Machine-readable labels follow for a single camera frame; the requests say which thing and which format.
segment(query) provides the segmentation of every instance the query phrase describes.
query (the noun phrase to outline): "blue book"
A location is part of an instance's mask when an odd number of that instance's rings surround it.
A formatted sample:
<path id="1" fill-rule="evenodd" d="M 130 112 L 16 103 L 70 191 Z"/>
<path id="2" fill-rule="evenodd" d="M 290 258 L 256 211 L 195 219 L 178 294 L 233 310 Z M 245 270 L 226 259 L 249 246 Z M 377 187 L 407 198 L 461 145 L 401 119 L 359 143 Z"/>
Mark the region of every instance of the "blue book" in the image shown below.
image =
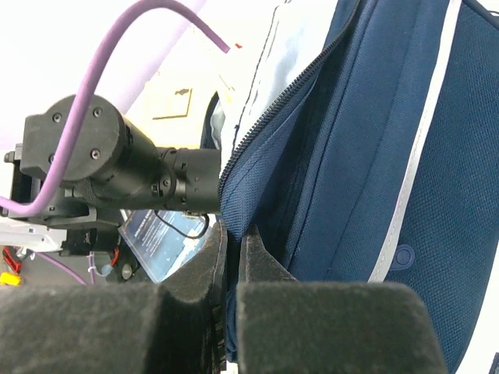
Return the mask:
<path id="1" fill-rule="evenodd" d="M 188 236 L 198 235 L 205 225 L 202 217 L 160 211 L 159 216 Z M 200 239 L 186 238 L 156 217 L 153 210 L 136 210 L 119 233 L 154 283 L 160 283 L 192 259 L 203 247 L 211 228 Z"/>

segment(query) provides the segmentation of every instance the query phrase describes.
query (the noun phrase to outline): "bolt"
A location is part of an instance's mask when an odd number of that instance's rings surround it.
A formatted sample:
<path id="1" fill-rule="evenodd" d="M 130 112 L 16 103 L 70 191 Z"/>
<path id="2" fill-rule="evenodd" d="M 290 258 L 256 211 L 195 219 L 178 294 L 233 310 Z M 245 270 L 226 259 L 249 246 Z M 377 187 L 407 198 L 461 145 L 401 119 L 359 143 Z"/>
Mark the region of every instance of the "bolt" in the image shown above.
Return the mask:
<path id="1" fill-rule="evenodd" d="M 95 118 L 101 117 L 101 114 L 102 114 L 102 108 L 95 108 L 94 109 L 94 117 Z"/>
<path id="2" fill-rule="evenodd" d="M 96 149 L 94 149 L 94 150 L 92 150 L 92 151 L 90 152 L 90 157 L 92 157 L 92 159 L 93 159 L 93 160 L 98 159 L 100 156 L 101 156 L 101 152 L 100 152 L 100 150 L 98 150 L 97 148 L 96 148 Z"/>
<path id="3" fill-rule="evenodd" d="M 126 263 L 125 265 L 123 265 L 122 267 L 122 277 L 125 281 L 127 281 L 128 279 L 130 279 L 133 275 L 133 272 L 132 272 L 132 267 L 129 265 L 129 263 Z"/>

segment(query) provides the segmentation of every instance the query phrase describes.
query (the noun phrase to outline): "zipper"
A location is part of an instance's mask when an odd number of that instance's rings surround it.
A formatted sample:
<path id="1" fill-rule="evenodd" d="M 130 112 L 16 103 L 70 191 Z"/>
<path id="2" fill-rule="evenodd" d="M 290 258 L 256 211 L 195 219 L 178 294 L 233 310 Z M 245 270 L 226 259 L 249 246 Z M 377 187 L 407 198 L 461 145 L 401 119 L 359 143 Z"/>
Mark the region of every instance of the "zipper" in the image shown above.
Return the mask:
<path id="1" fill-rule="evenodd" d="M 230 175 L 235 164 L 241 157 L 242 153 L 250 146 L 254 139 L 265 129 L 265 126 L 275 117 L 275 115 L 281 111 L 284 106 L 295 96 L 299 90 L 305 86 L 310 78 L 322 67 L 329 54 L 338 46 L 338 44 L 343 40 L 347 30 L 352 23 L 357 9 L 359 8 L 361 0 L 357 0 L 349 18 L 347 19 L 345 25 L 342 27 L 339 35 L 331 42 L 311 63 L 305 70 L 303 70 L 299 76 L 292 81 L 292 83 L 285 88 L 284 91 L 274 100 L 271 106 L 258 118 L 258 121 L 251 127 L 246 135 L 242 138 L 239 145 L 235 148 L 234 152 L 228 159 L 227 164 L 224 167 L 223 172 L 220 176 L 220 182 L 218 184 L 218 199 L 221 201 L 221 195 L 224 190 L 225 184 L 227 183 L 228 176 Z"/>

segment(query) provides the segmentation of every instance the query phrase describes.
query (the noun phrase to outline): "cable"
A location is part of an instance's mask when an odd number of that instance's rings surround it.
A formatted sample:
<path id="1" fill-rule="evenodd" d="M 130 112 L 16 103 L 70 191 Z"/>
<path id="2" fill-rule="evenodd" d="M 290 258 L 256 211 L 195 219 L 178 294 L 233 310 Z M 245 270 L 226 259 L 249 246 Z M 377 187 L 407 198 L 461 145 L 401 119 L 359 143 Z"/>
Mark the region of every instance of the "cable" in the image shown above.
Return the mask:
<path id="1" fill-rule="evenodd" d="M 181 236 L 183 236 L 184 238 L 188 238 L 188 239 L 199 239 L 199 238 L 202 238 L 204 236 L 204 234 L 206 234 L 206 231 L 208 231 L 208 228 L 210 227 L 210 218 L 208 217 L 207 214 L 202 214 L 201 217 L 203 218 L 203 221 L 204 221 L 203 230 L 201 230 L 201 232 L 198 235 L 196 235 L 196 236 L 190 236 L 190 235 L 187 235 L 184 232 L 181 232 L 178 228 L 176 228 L 175 226 L 173 226 L 172 224 L 170 224 L 168 221 L 164 220 L 163 217 L 161 217 L 159 215 L 159 210 L 155 210 L 154 211 L 154 215 L 163 224 L 166 224 L 169 228 L 177 231 Z"/>
<path id="2" fill-rule="evenodd" d="M 0 206 L 13 213 L 32 216 L 40 213 L 49 204 L 68 167 L 69 159 L 78 140 L 85 114 L 90 106 L 90 100 L 112 52 L 123 34 L 137 18 L 145 12 L 159 8 L 170 9 L 183 16 L 197 26 L 224 53 L 229 51 L 230 47 L 196 13 L 179 2 L 174 0 L 139 0 L 131 5 L 108 31 L 87 68 L 87 72 L 76 92 L 73 105 L 69 110 L 68 119 L 55 150 L 54 161 L 48 170 L 47 178 L 40 193 L 38 193 L 32 203 L 26 205 L 0 196 Z"/>
<path id="3" fill-rule="evenodd" d="M 36 252 L 36 254 L 39 257 L 41 257 L 42 259 L 46 259 L 49 263 L 52 263 L 52 264 L 56 265 L 59 269 L 61 269 L 62 271 L 66 272 L 71 277 L 75 278 L 75 280 L 77 280 L 78 283 L 83 284 L 83 285 L 87 285 L 87 282 L 80 275 L 78 275 L 74 270 L 68 268 L 63 263 L 59 262 L 58 260 L 50 257 L 49 255 L 47 255 L 47 254 L 45 254 L 43 252 Z"/>
<path id="4" fill-rule="evenodd" d="M 94 251 L 90 251 L 88 255 L 88 273 L 90 274 L 90 284 L 95 284 L 95 273 L 97 268 L 95 267 L 95 254 Z"/>

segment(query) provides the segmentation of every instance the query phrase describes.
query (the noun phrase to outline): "red clamp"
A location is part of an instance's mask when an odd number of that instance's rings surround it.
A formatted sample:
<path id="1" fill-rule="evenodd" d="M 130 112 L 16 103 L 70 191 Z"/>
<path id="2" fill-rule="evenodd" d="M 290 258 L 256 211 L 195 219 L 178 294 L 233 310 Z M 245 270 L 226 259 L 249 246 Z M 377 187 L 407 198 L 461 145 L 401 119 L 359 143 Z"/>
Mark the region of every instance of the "red clamp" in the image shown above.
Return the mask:
<path id="1" fill-rule="evenodd" d="M 17 257 L 16 250 L 12 247 L 5 246 L 2 250 L 2 255 L 4 261 L 9 265 L 10 270 L 16 274 L 21 272 L 21 267 L 23 267 L 23 263 Z"/>

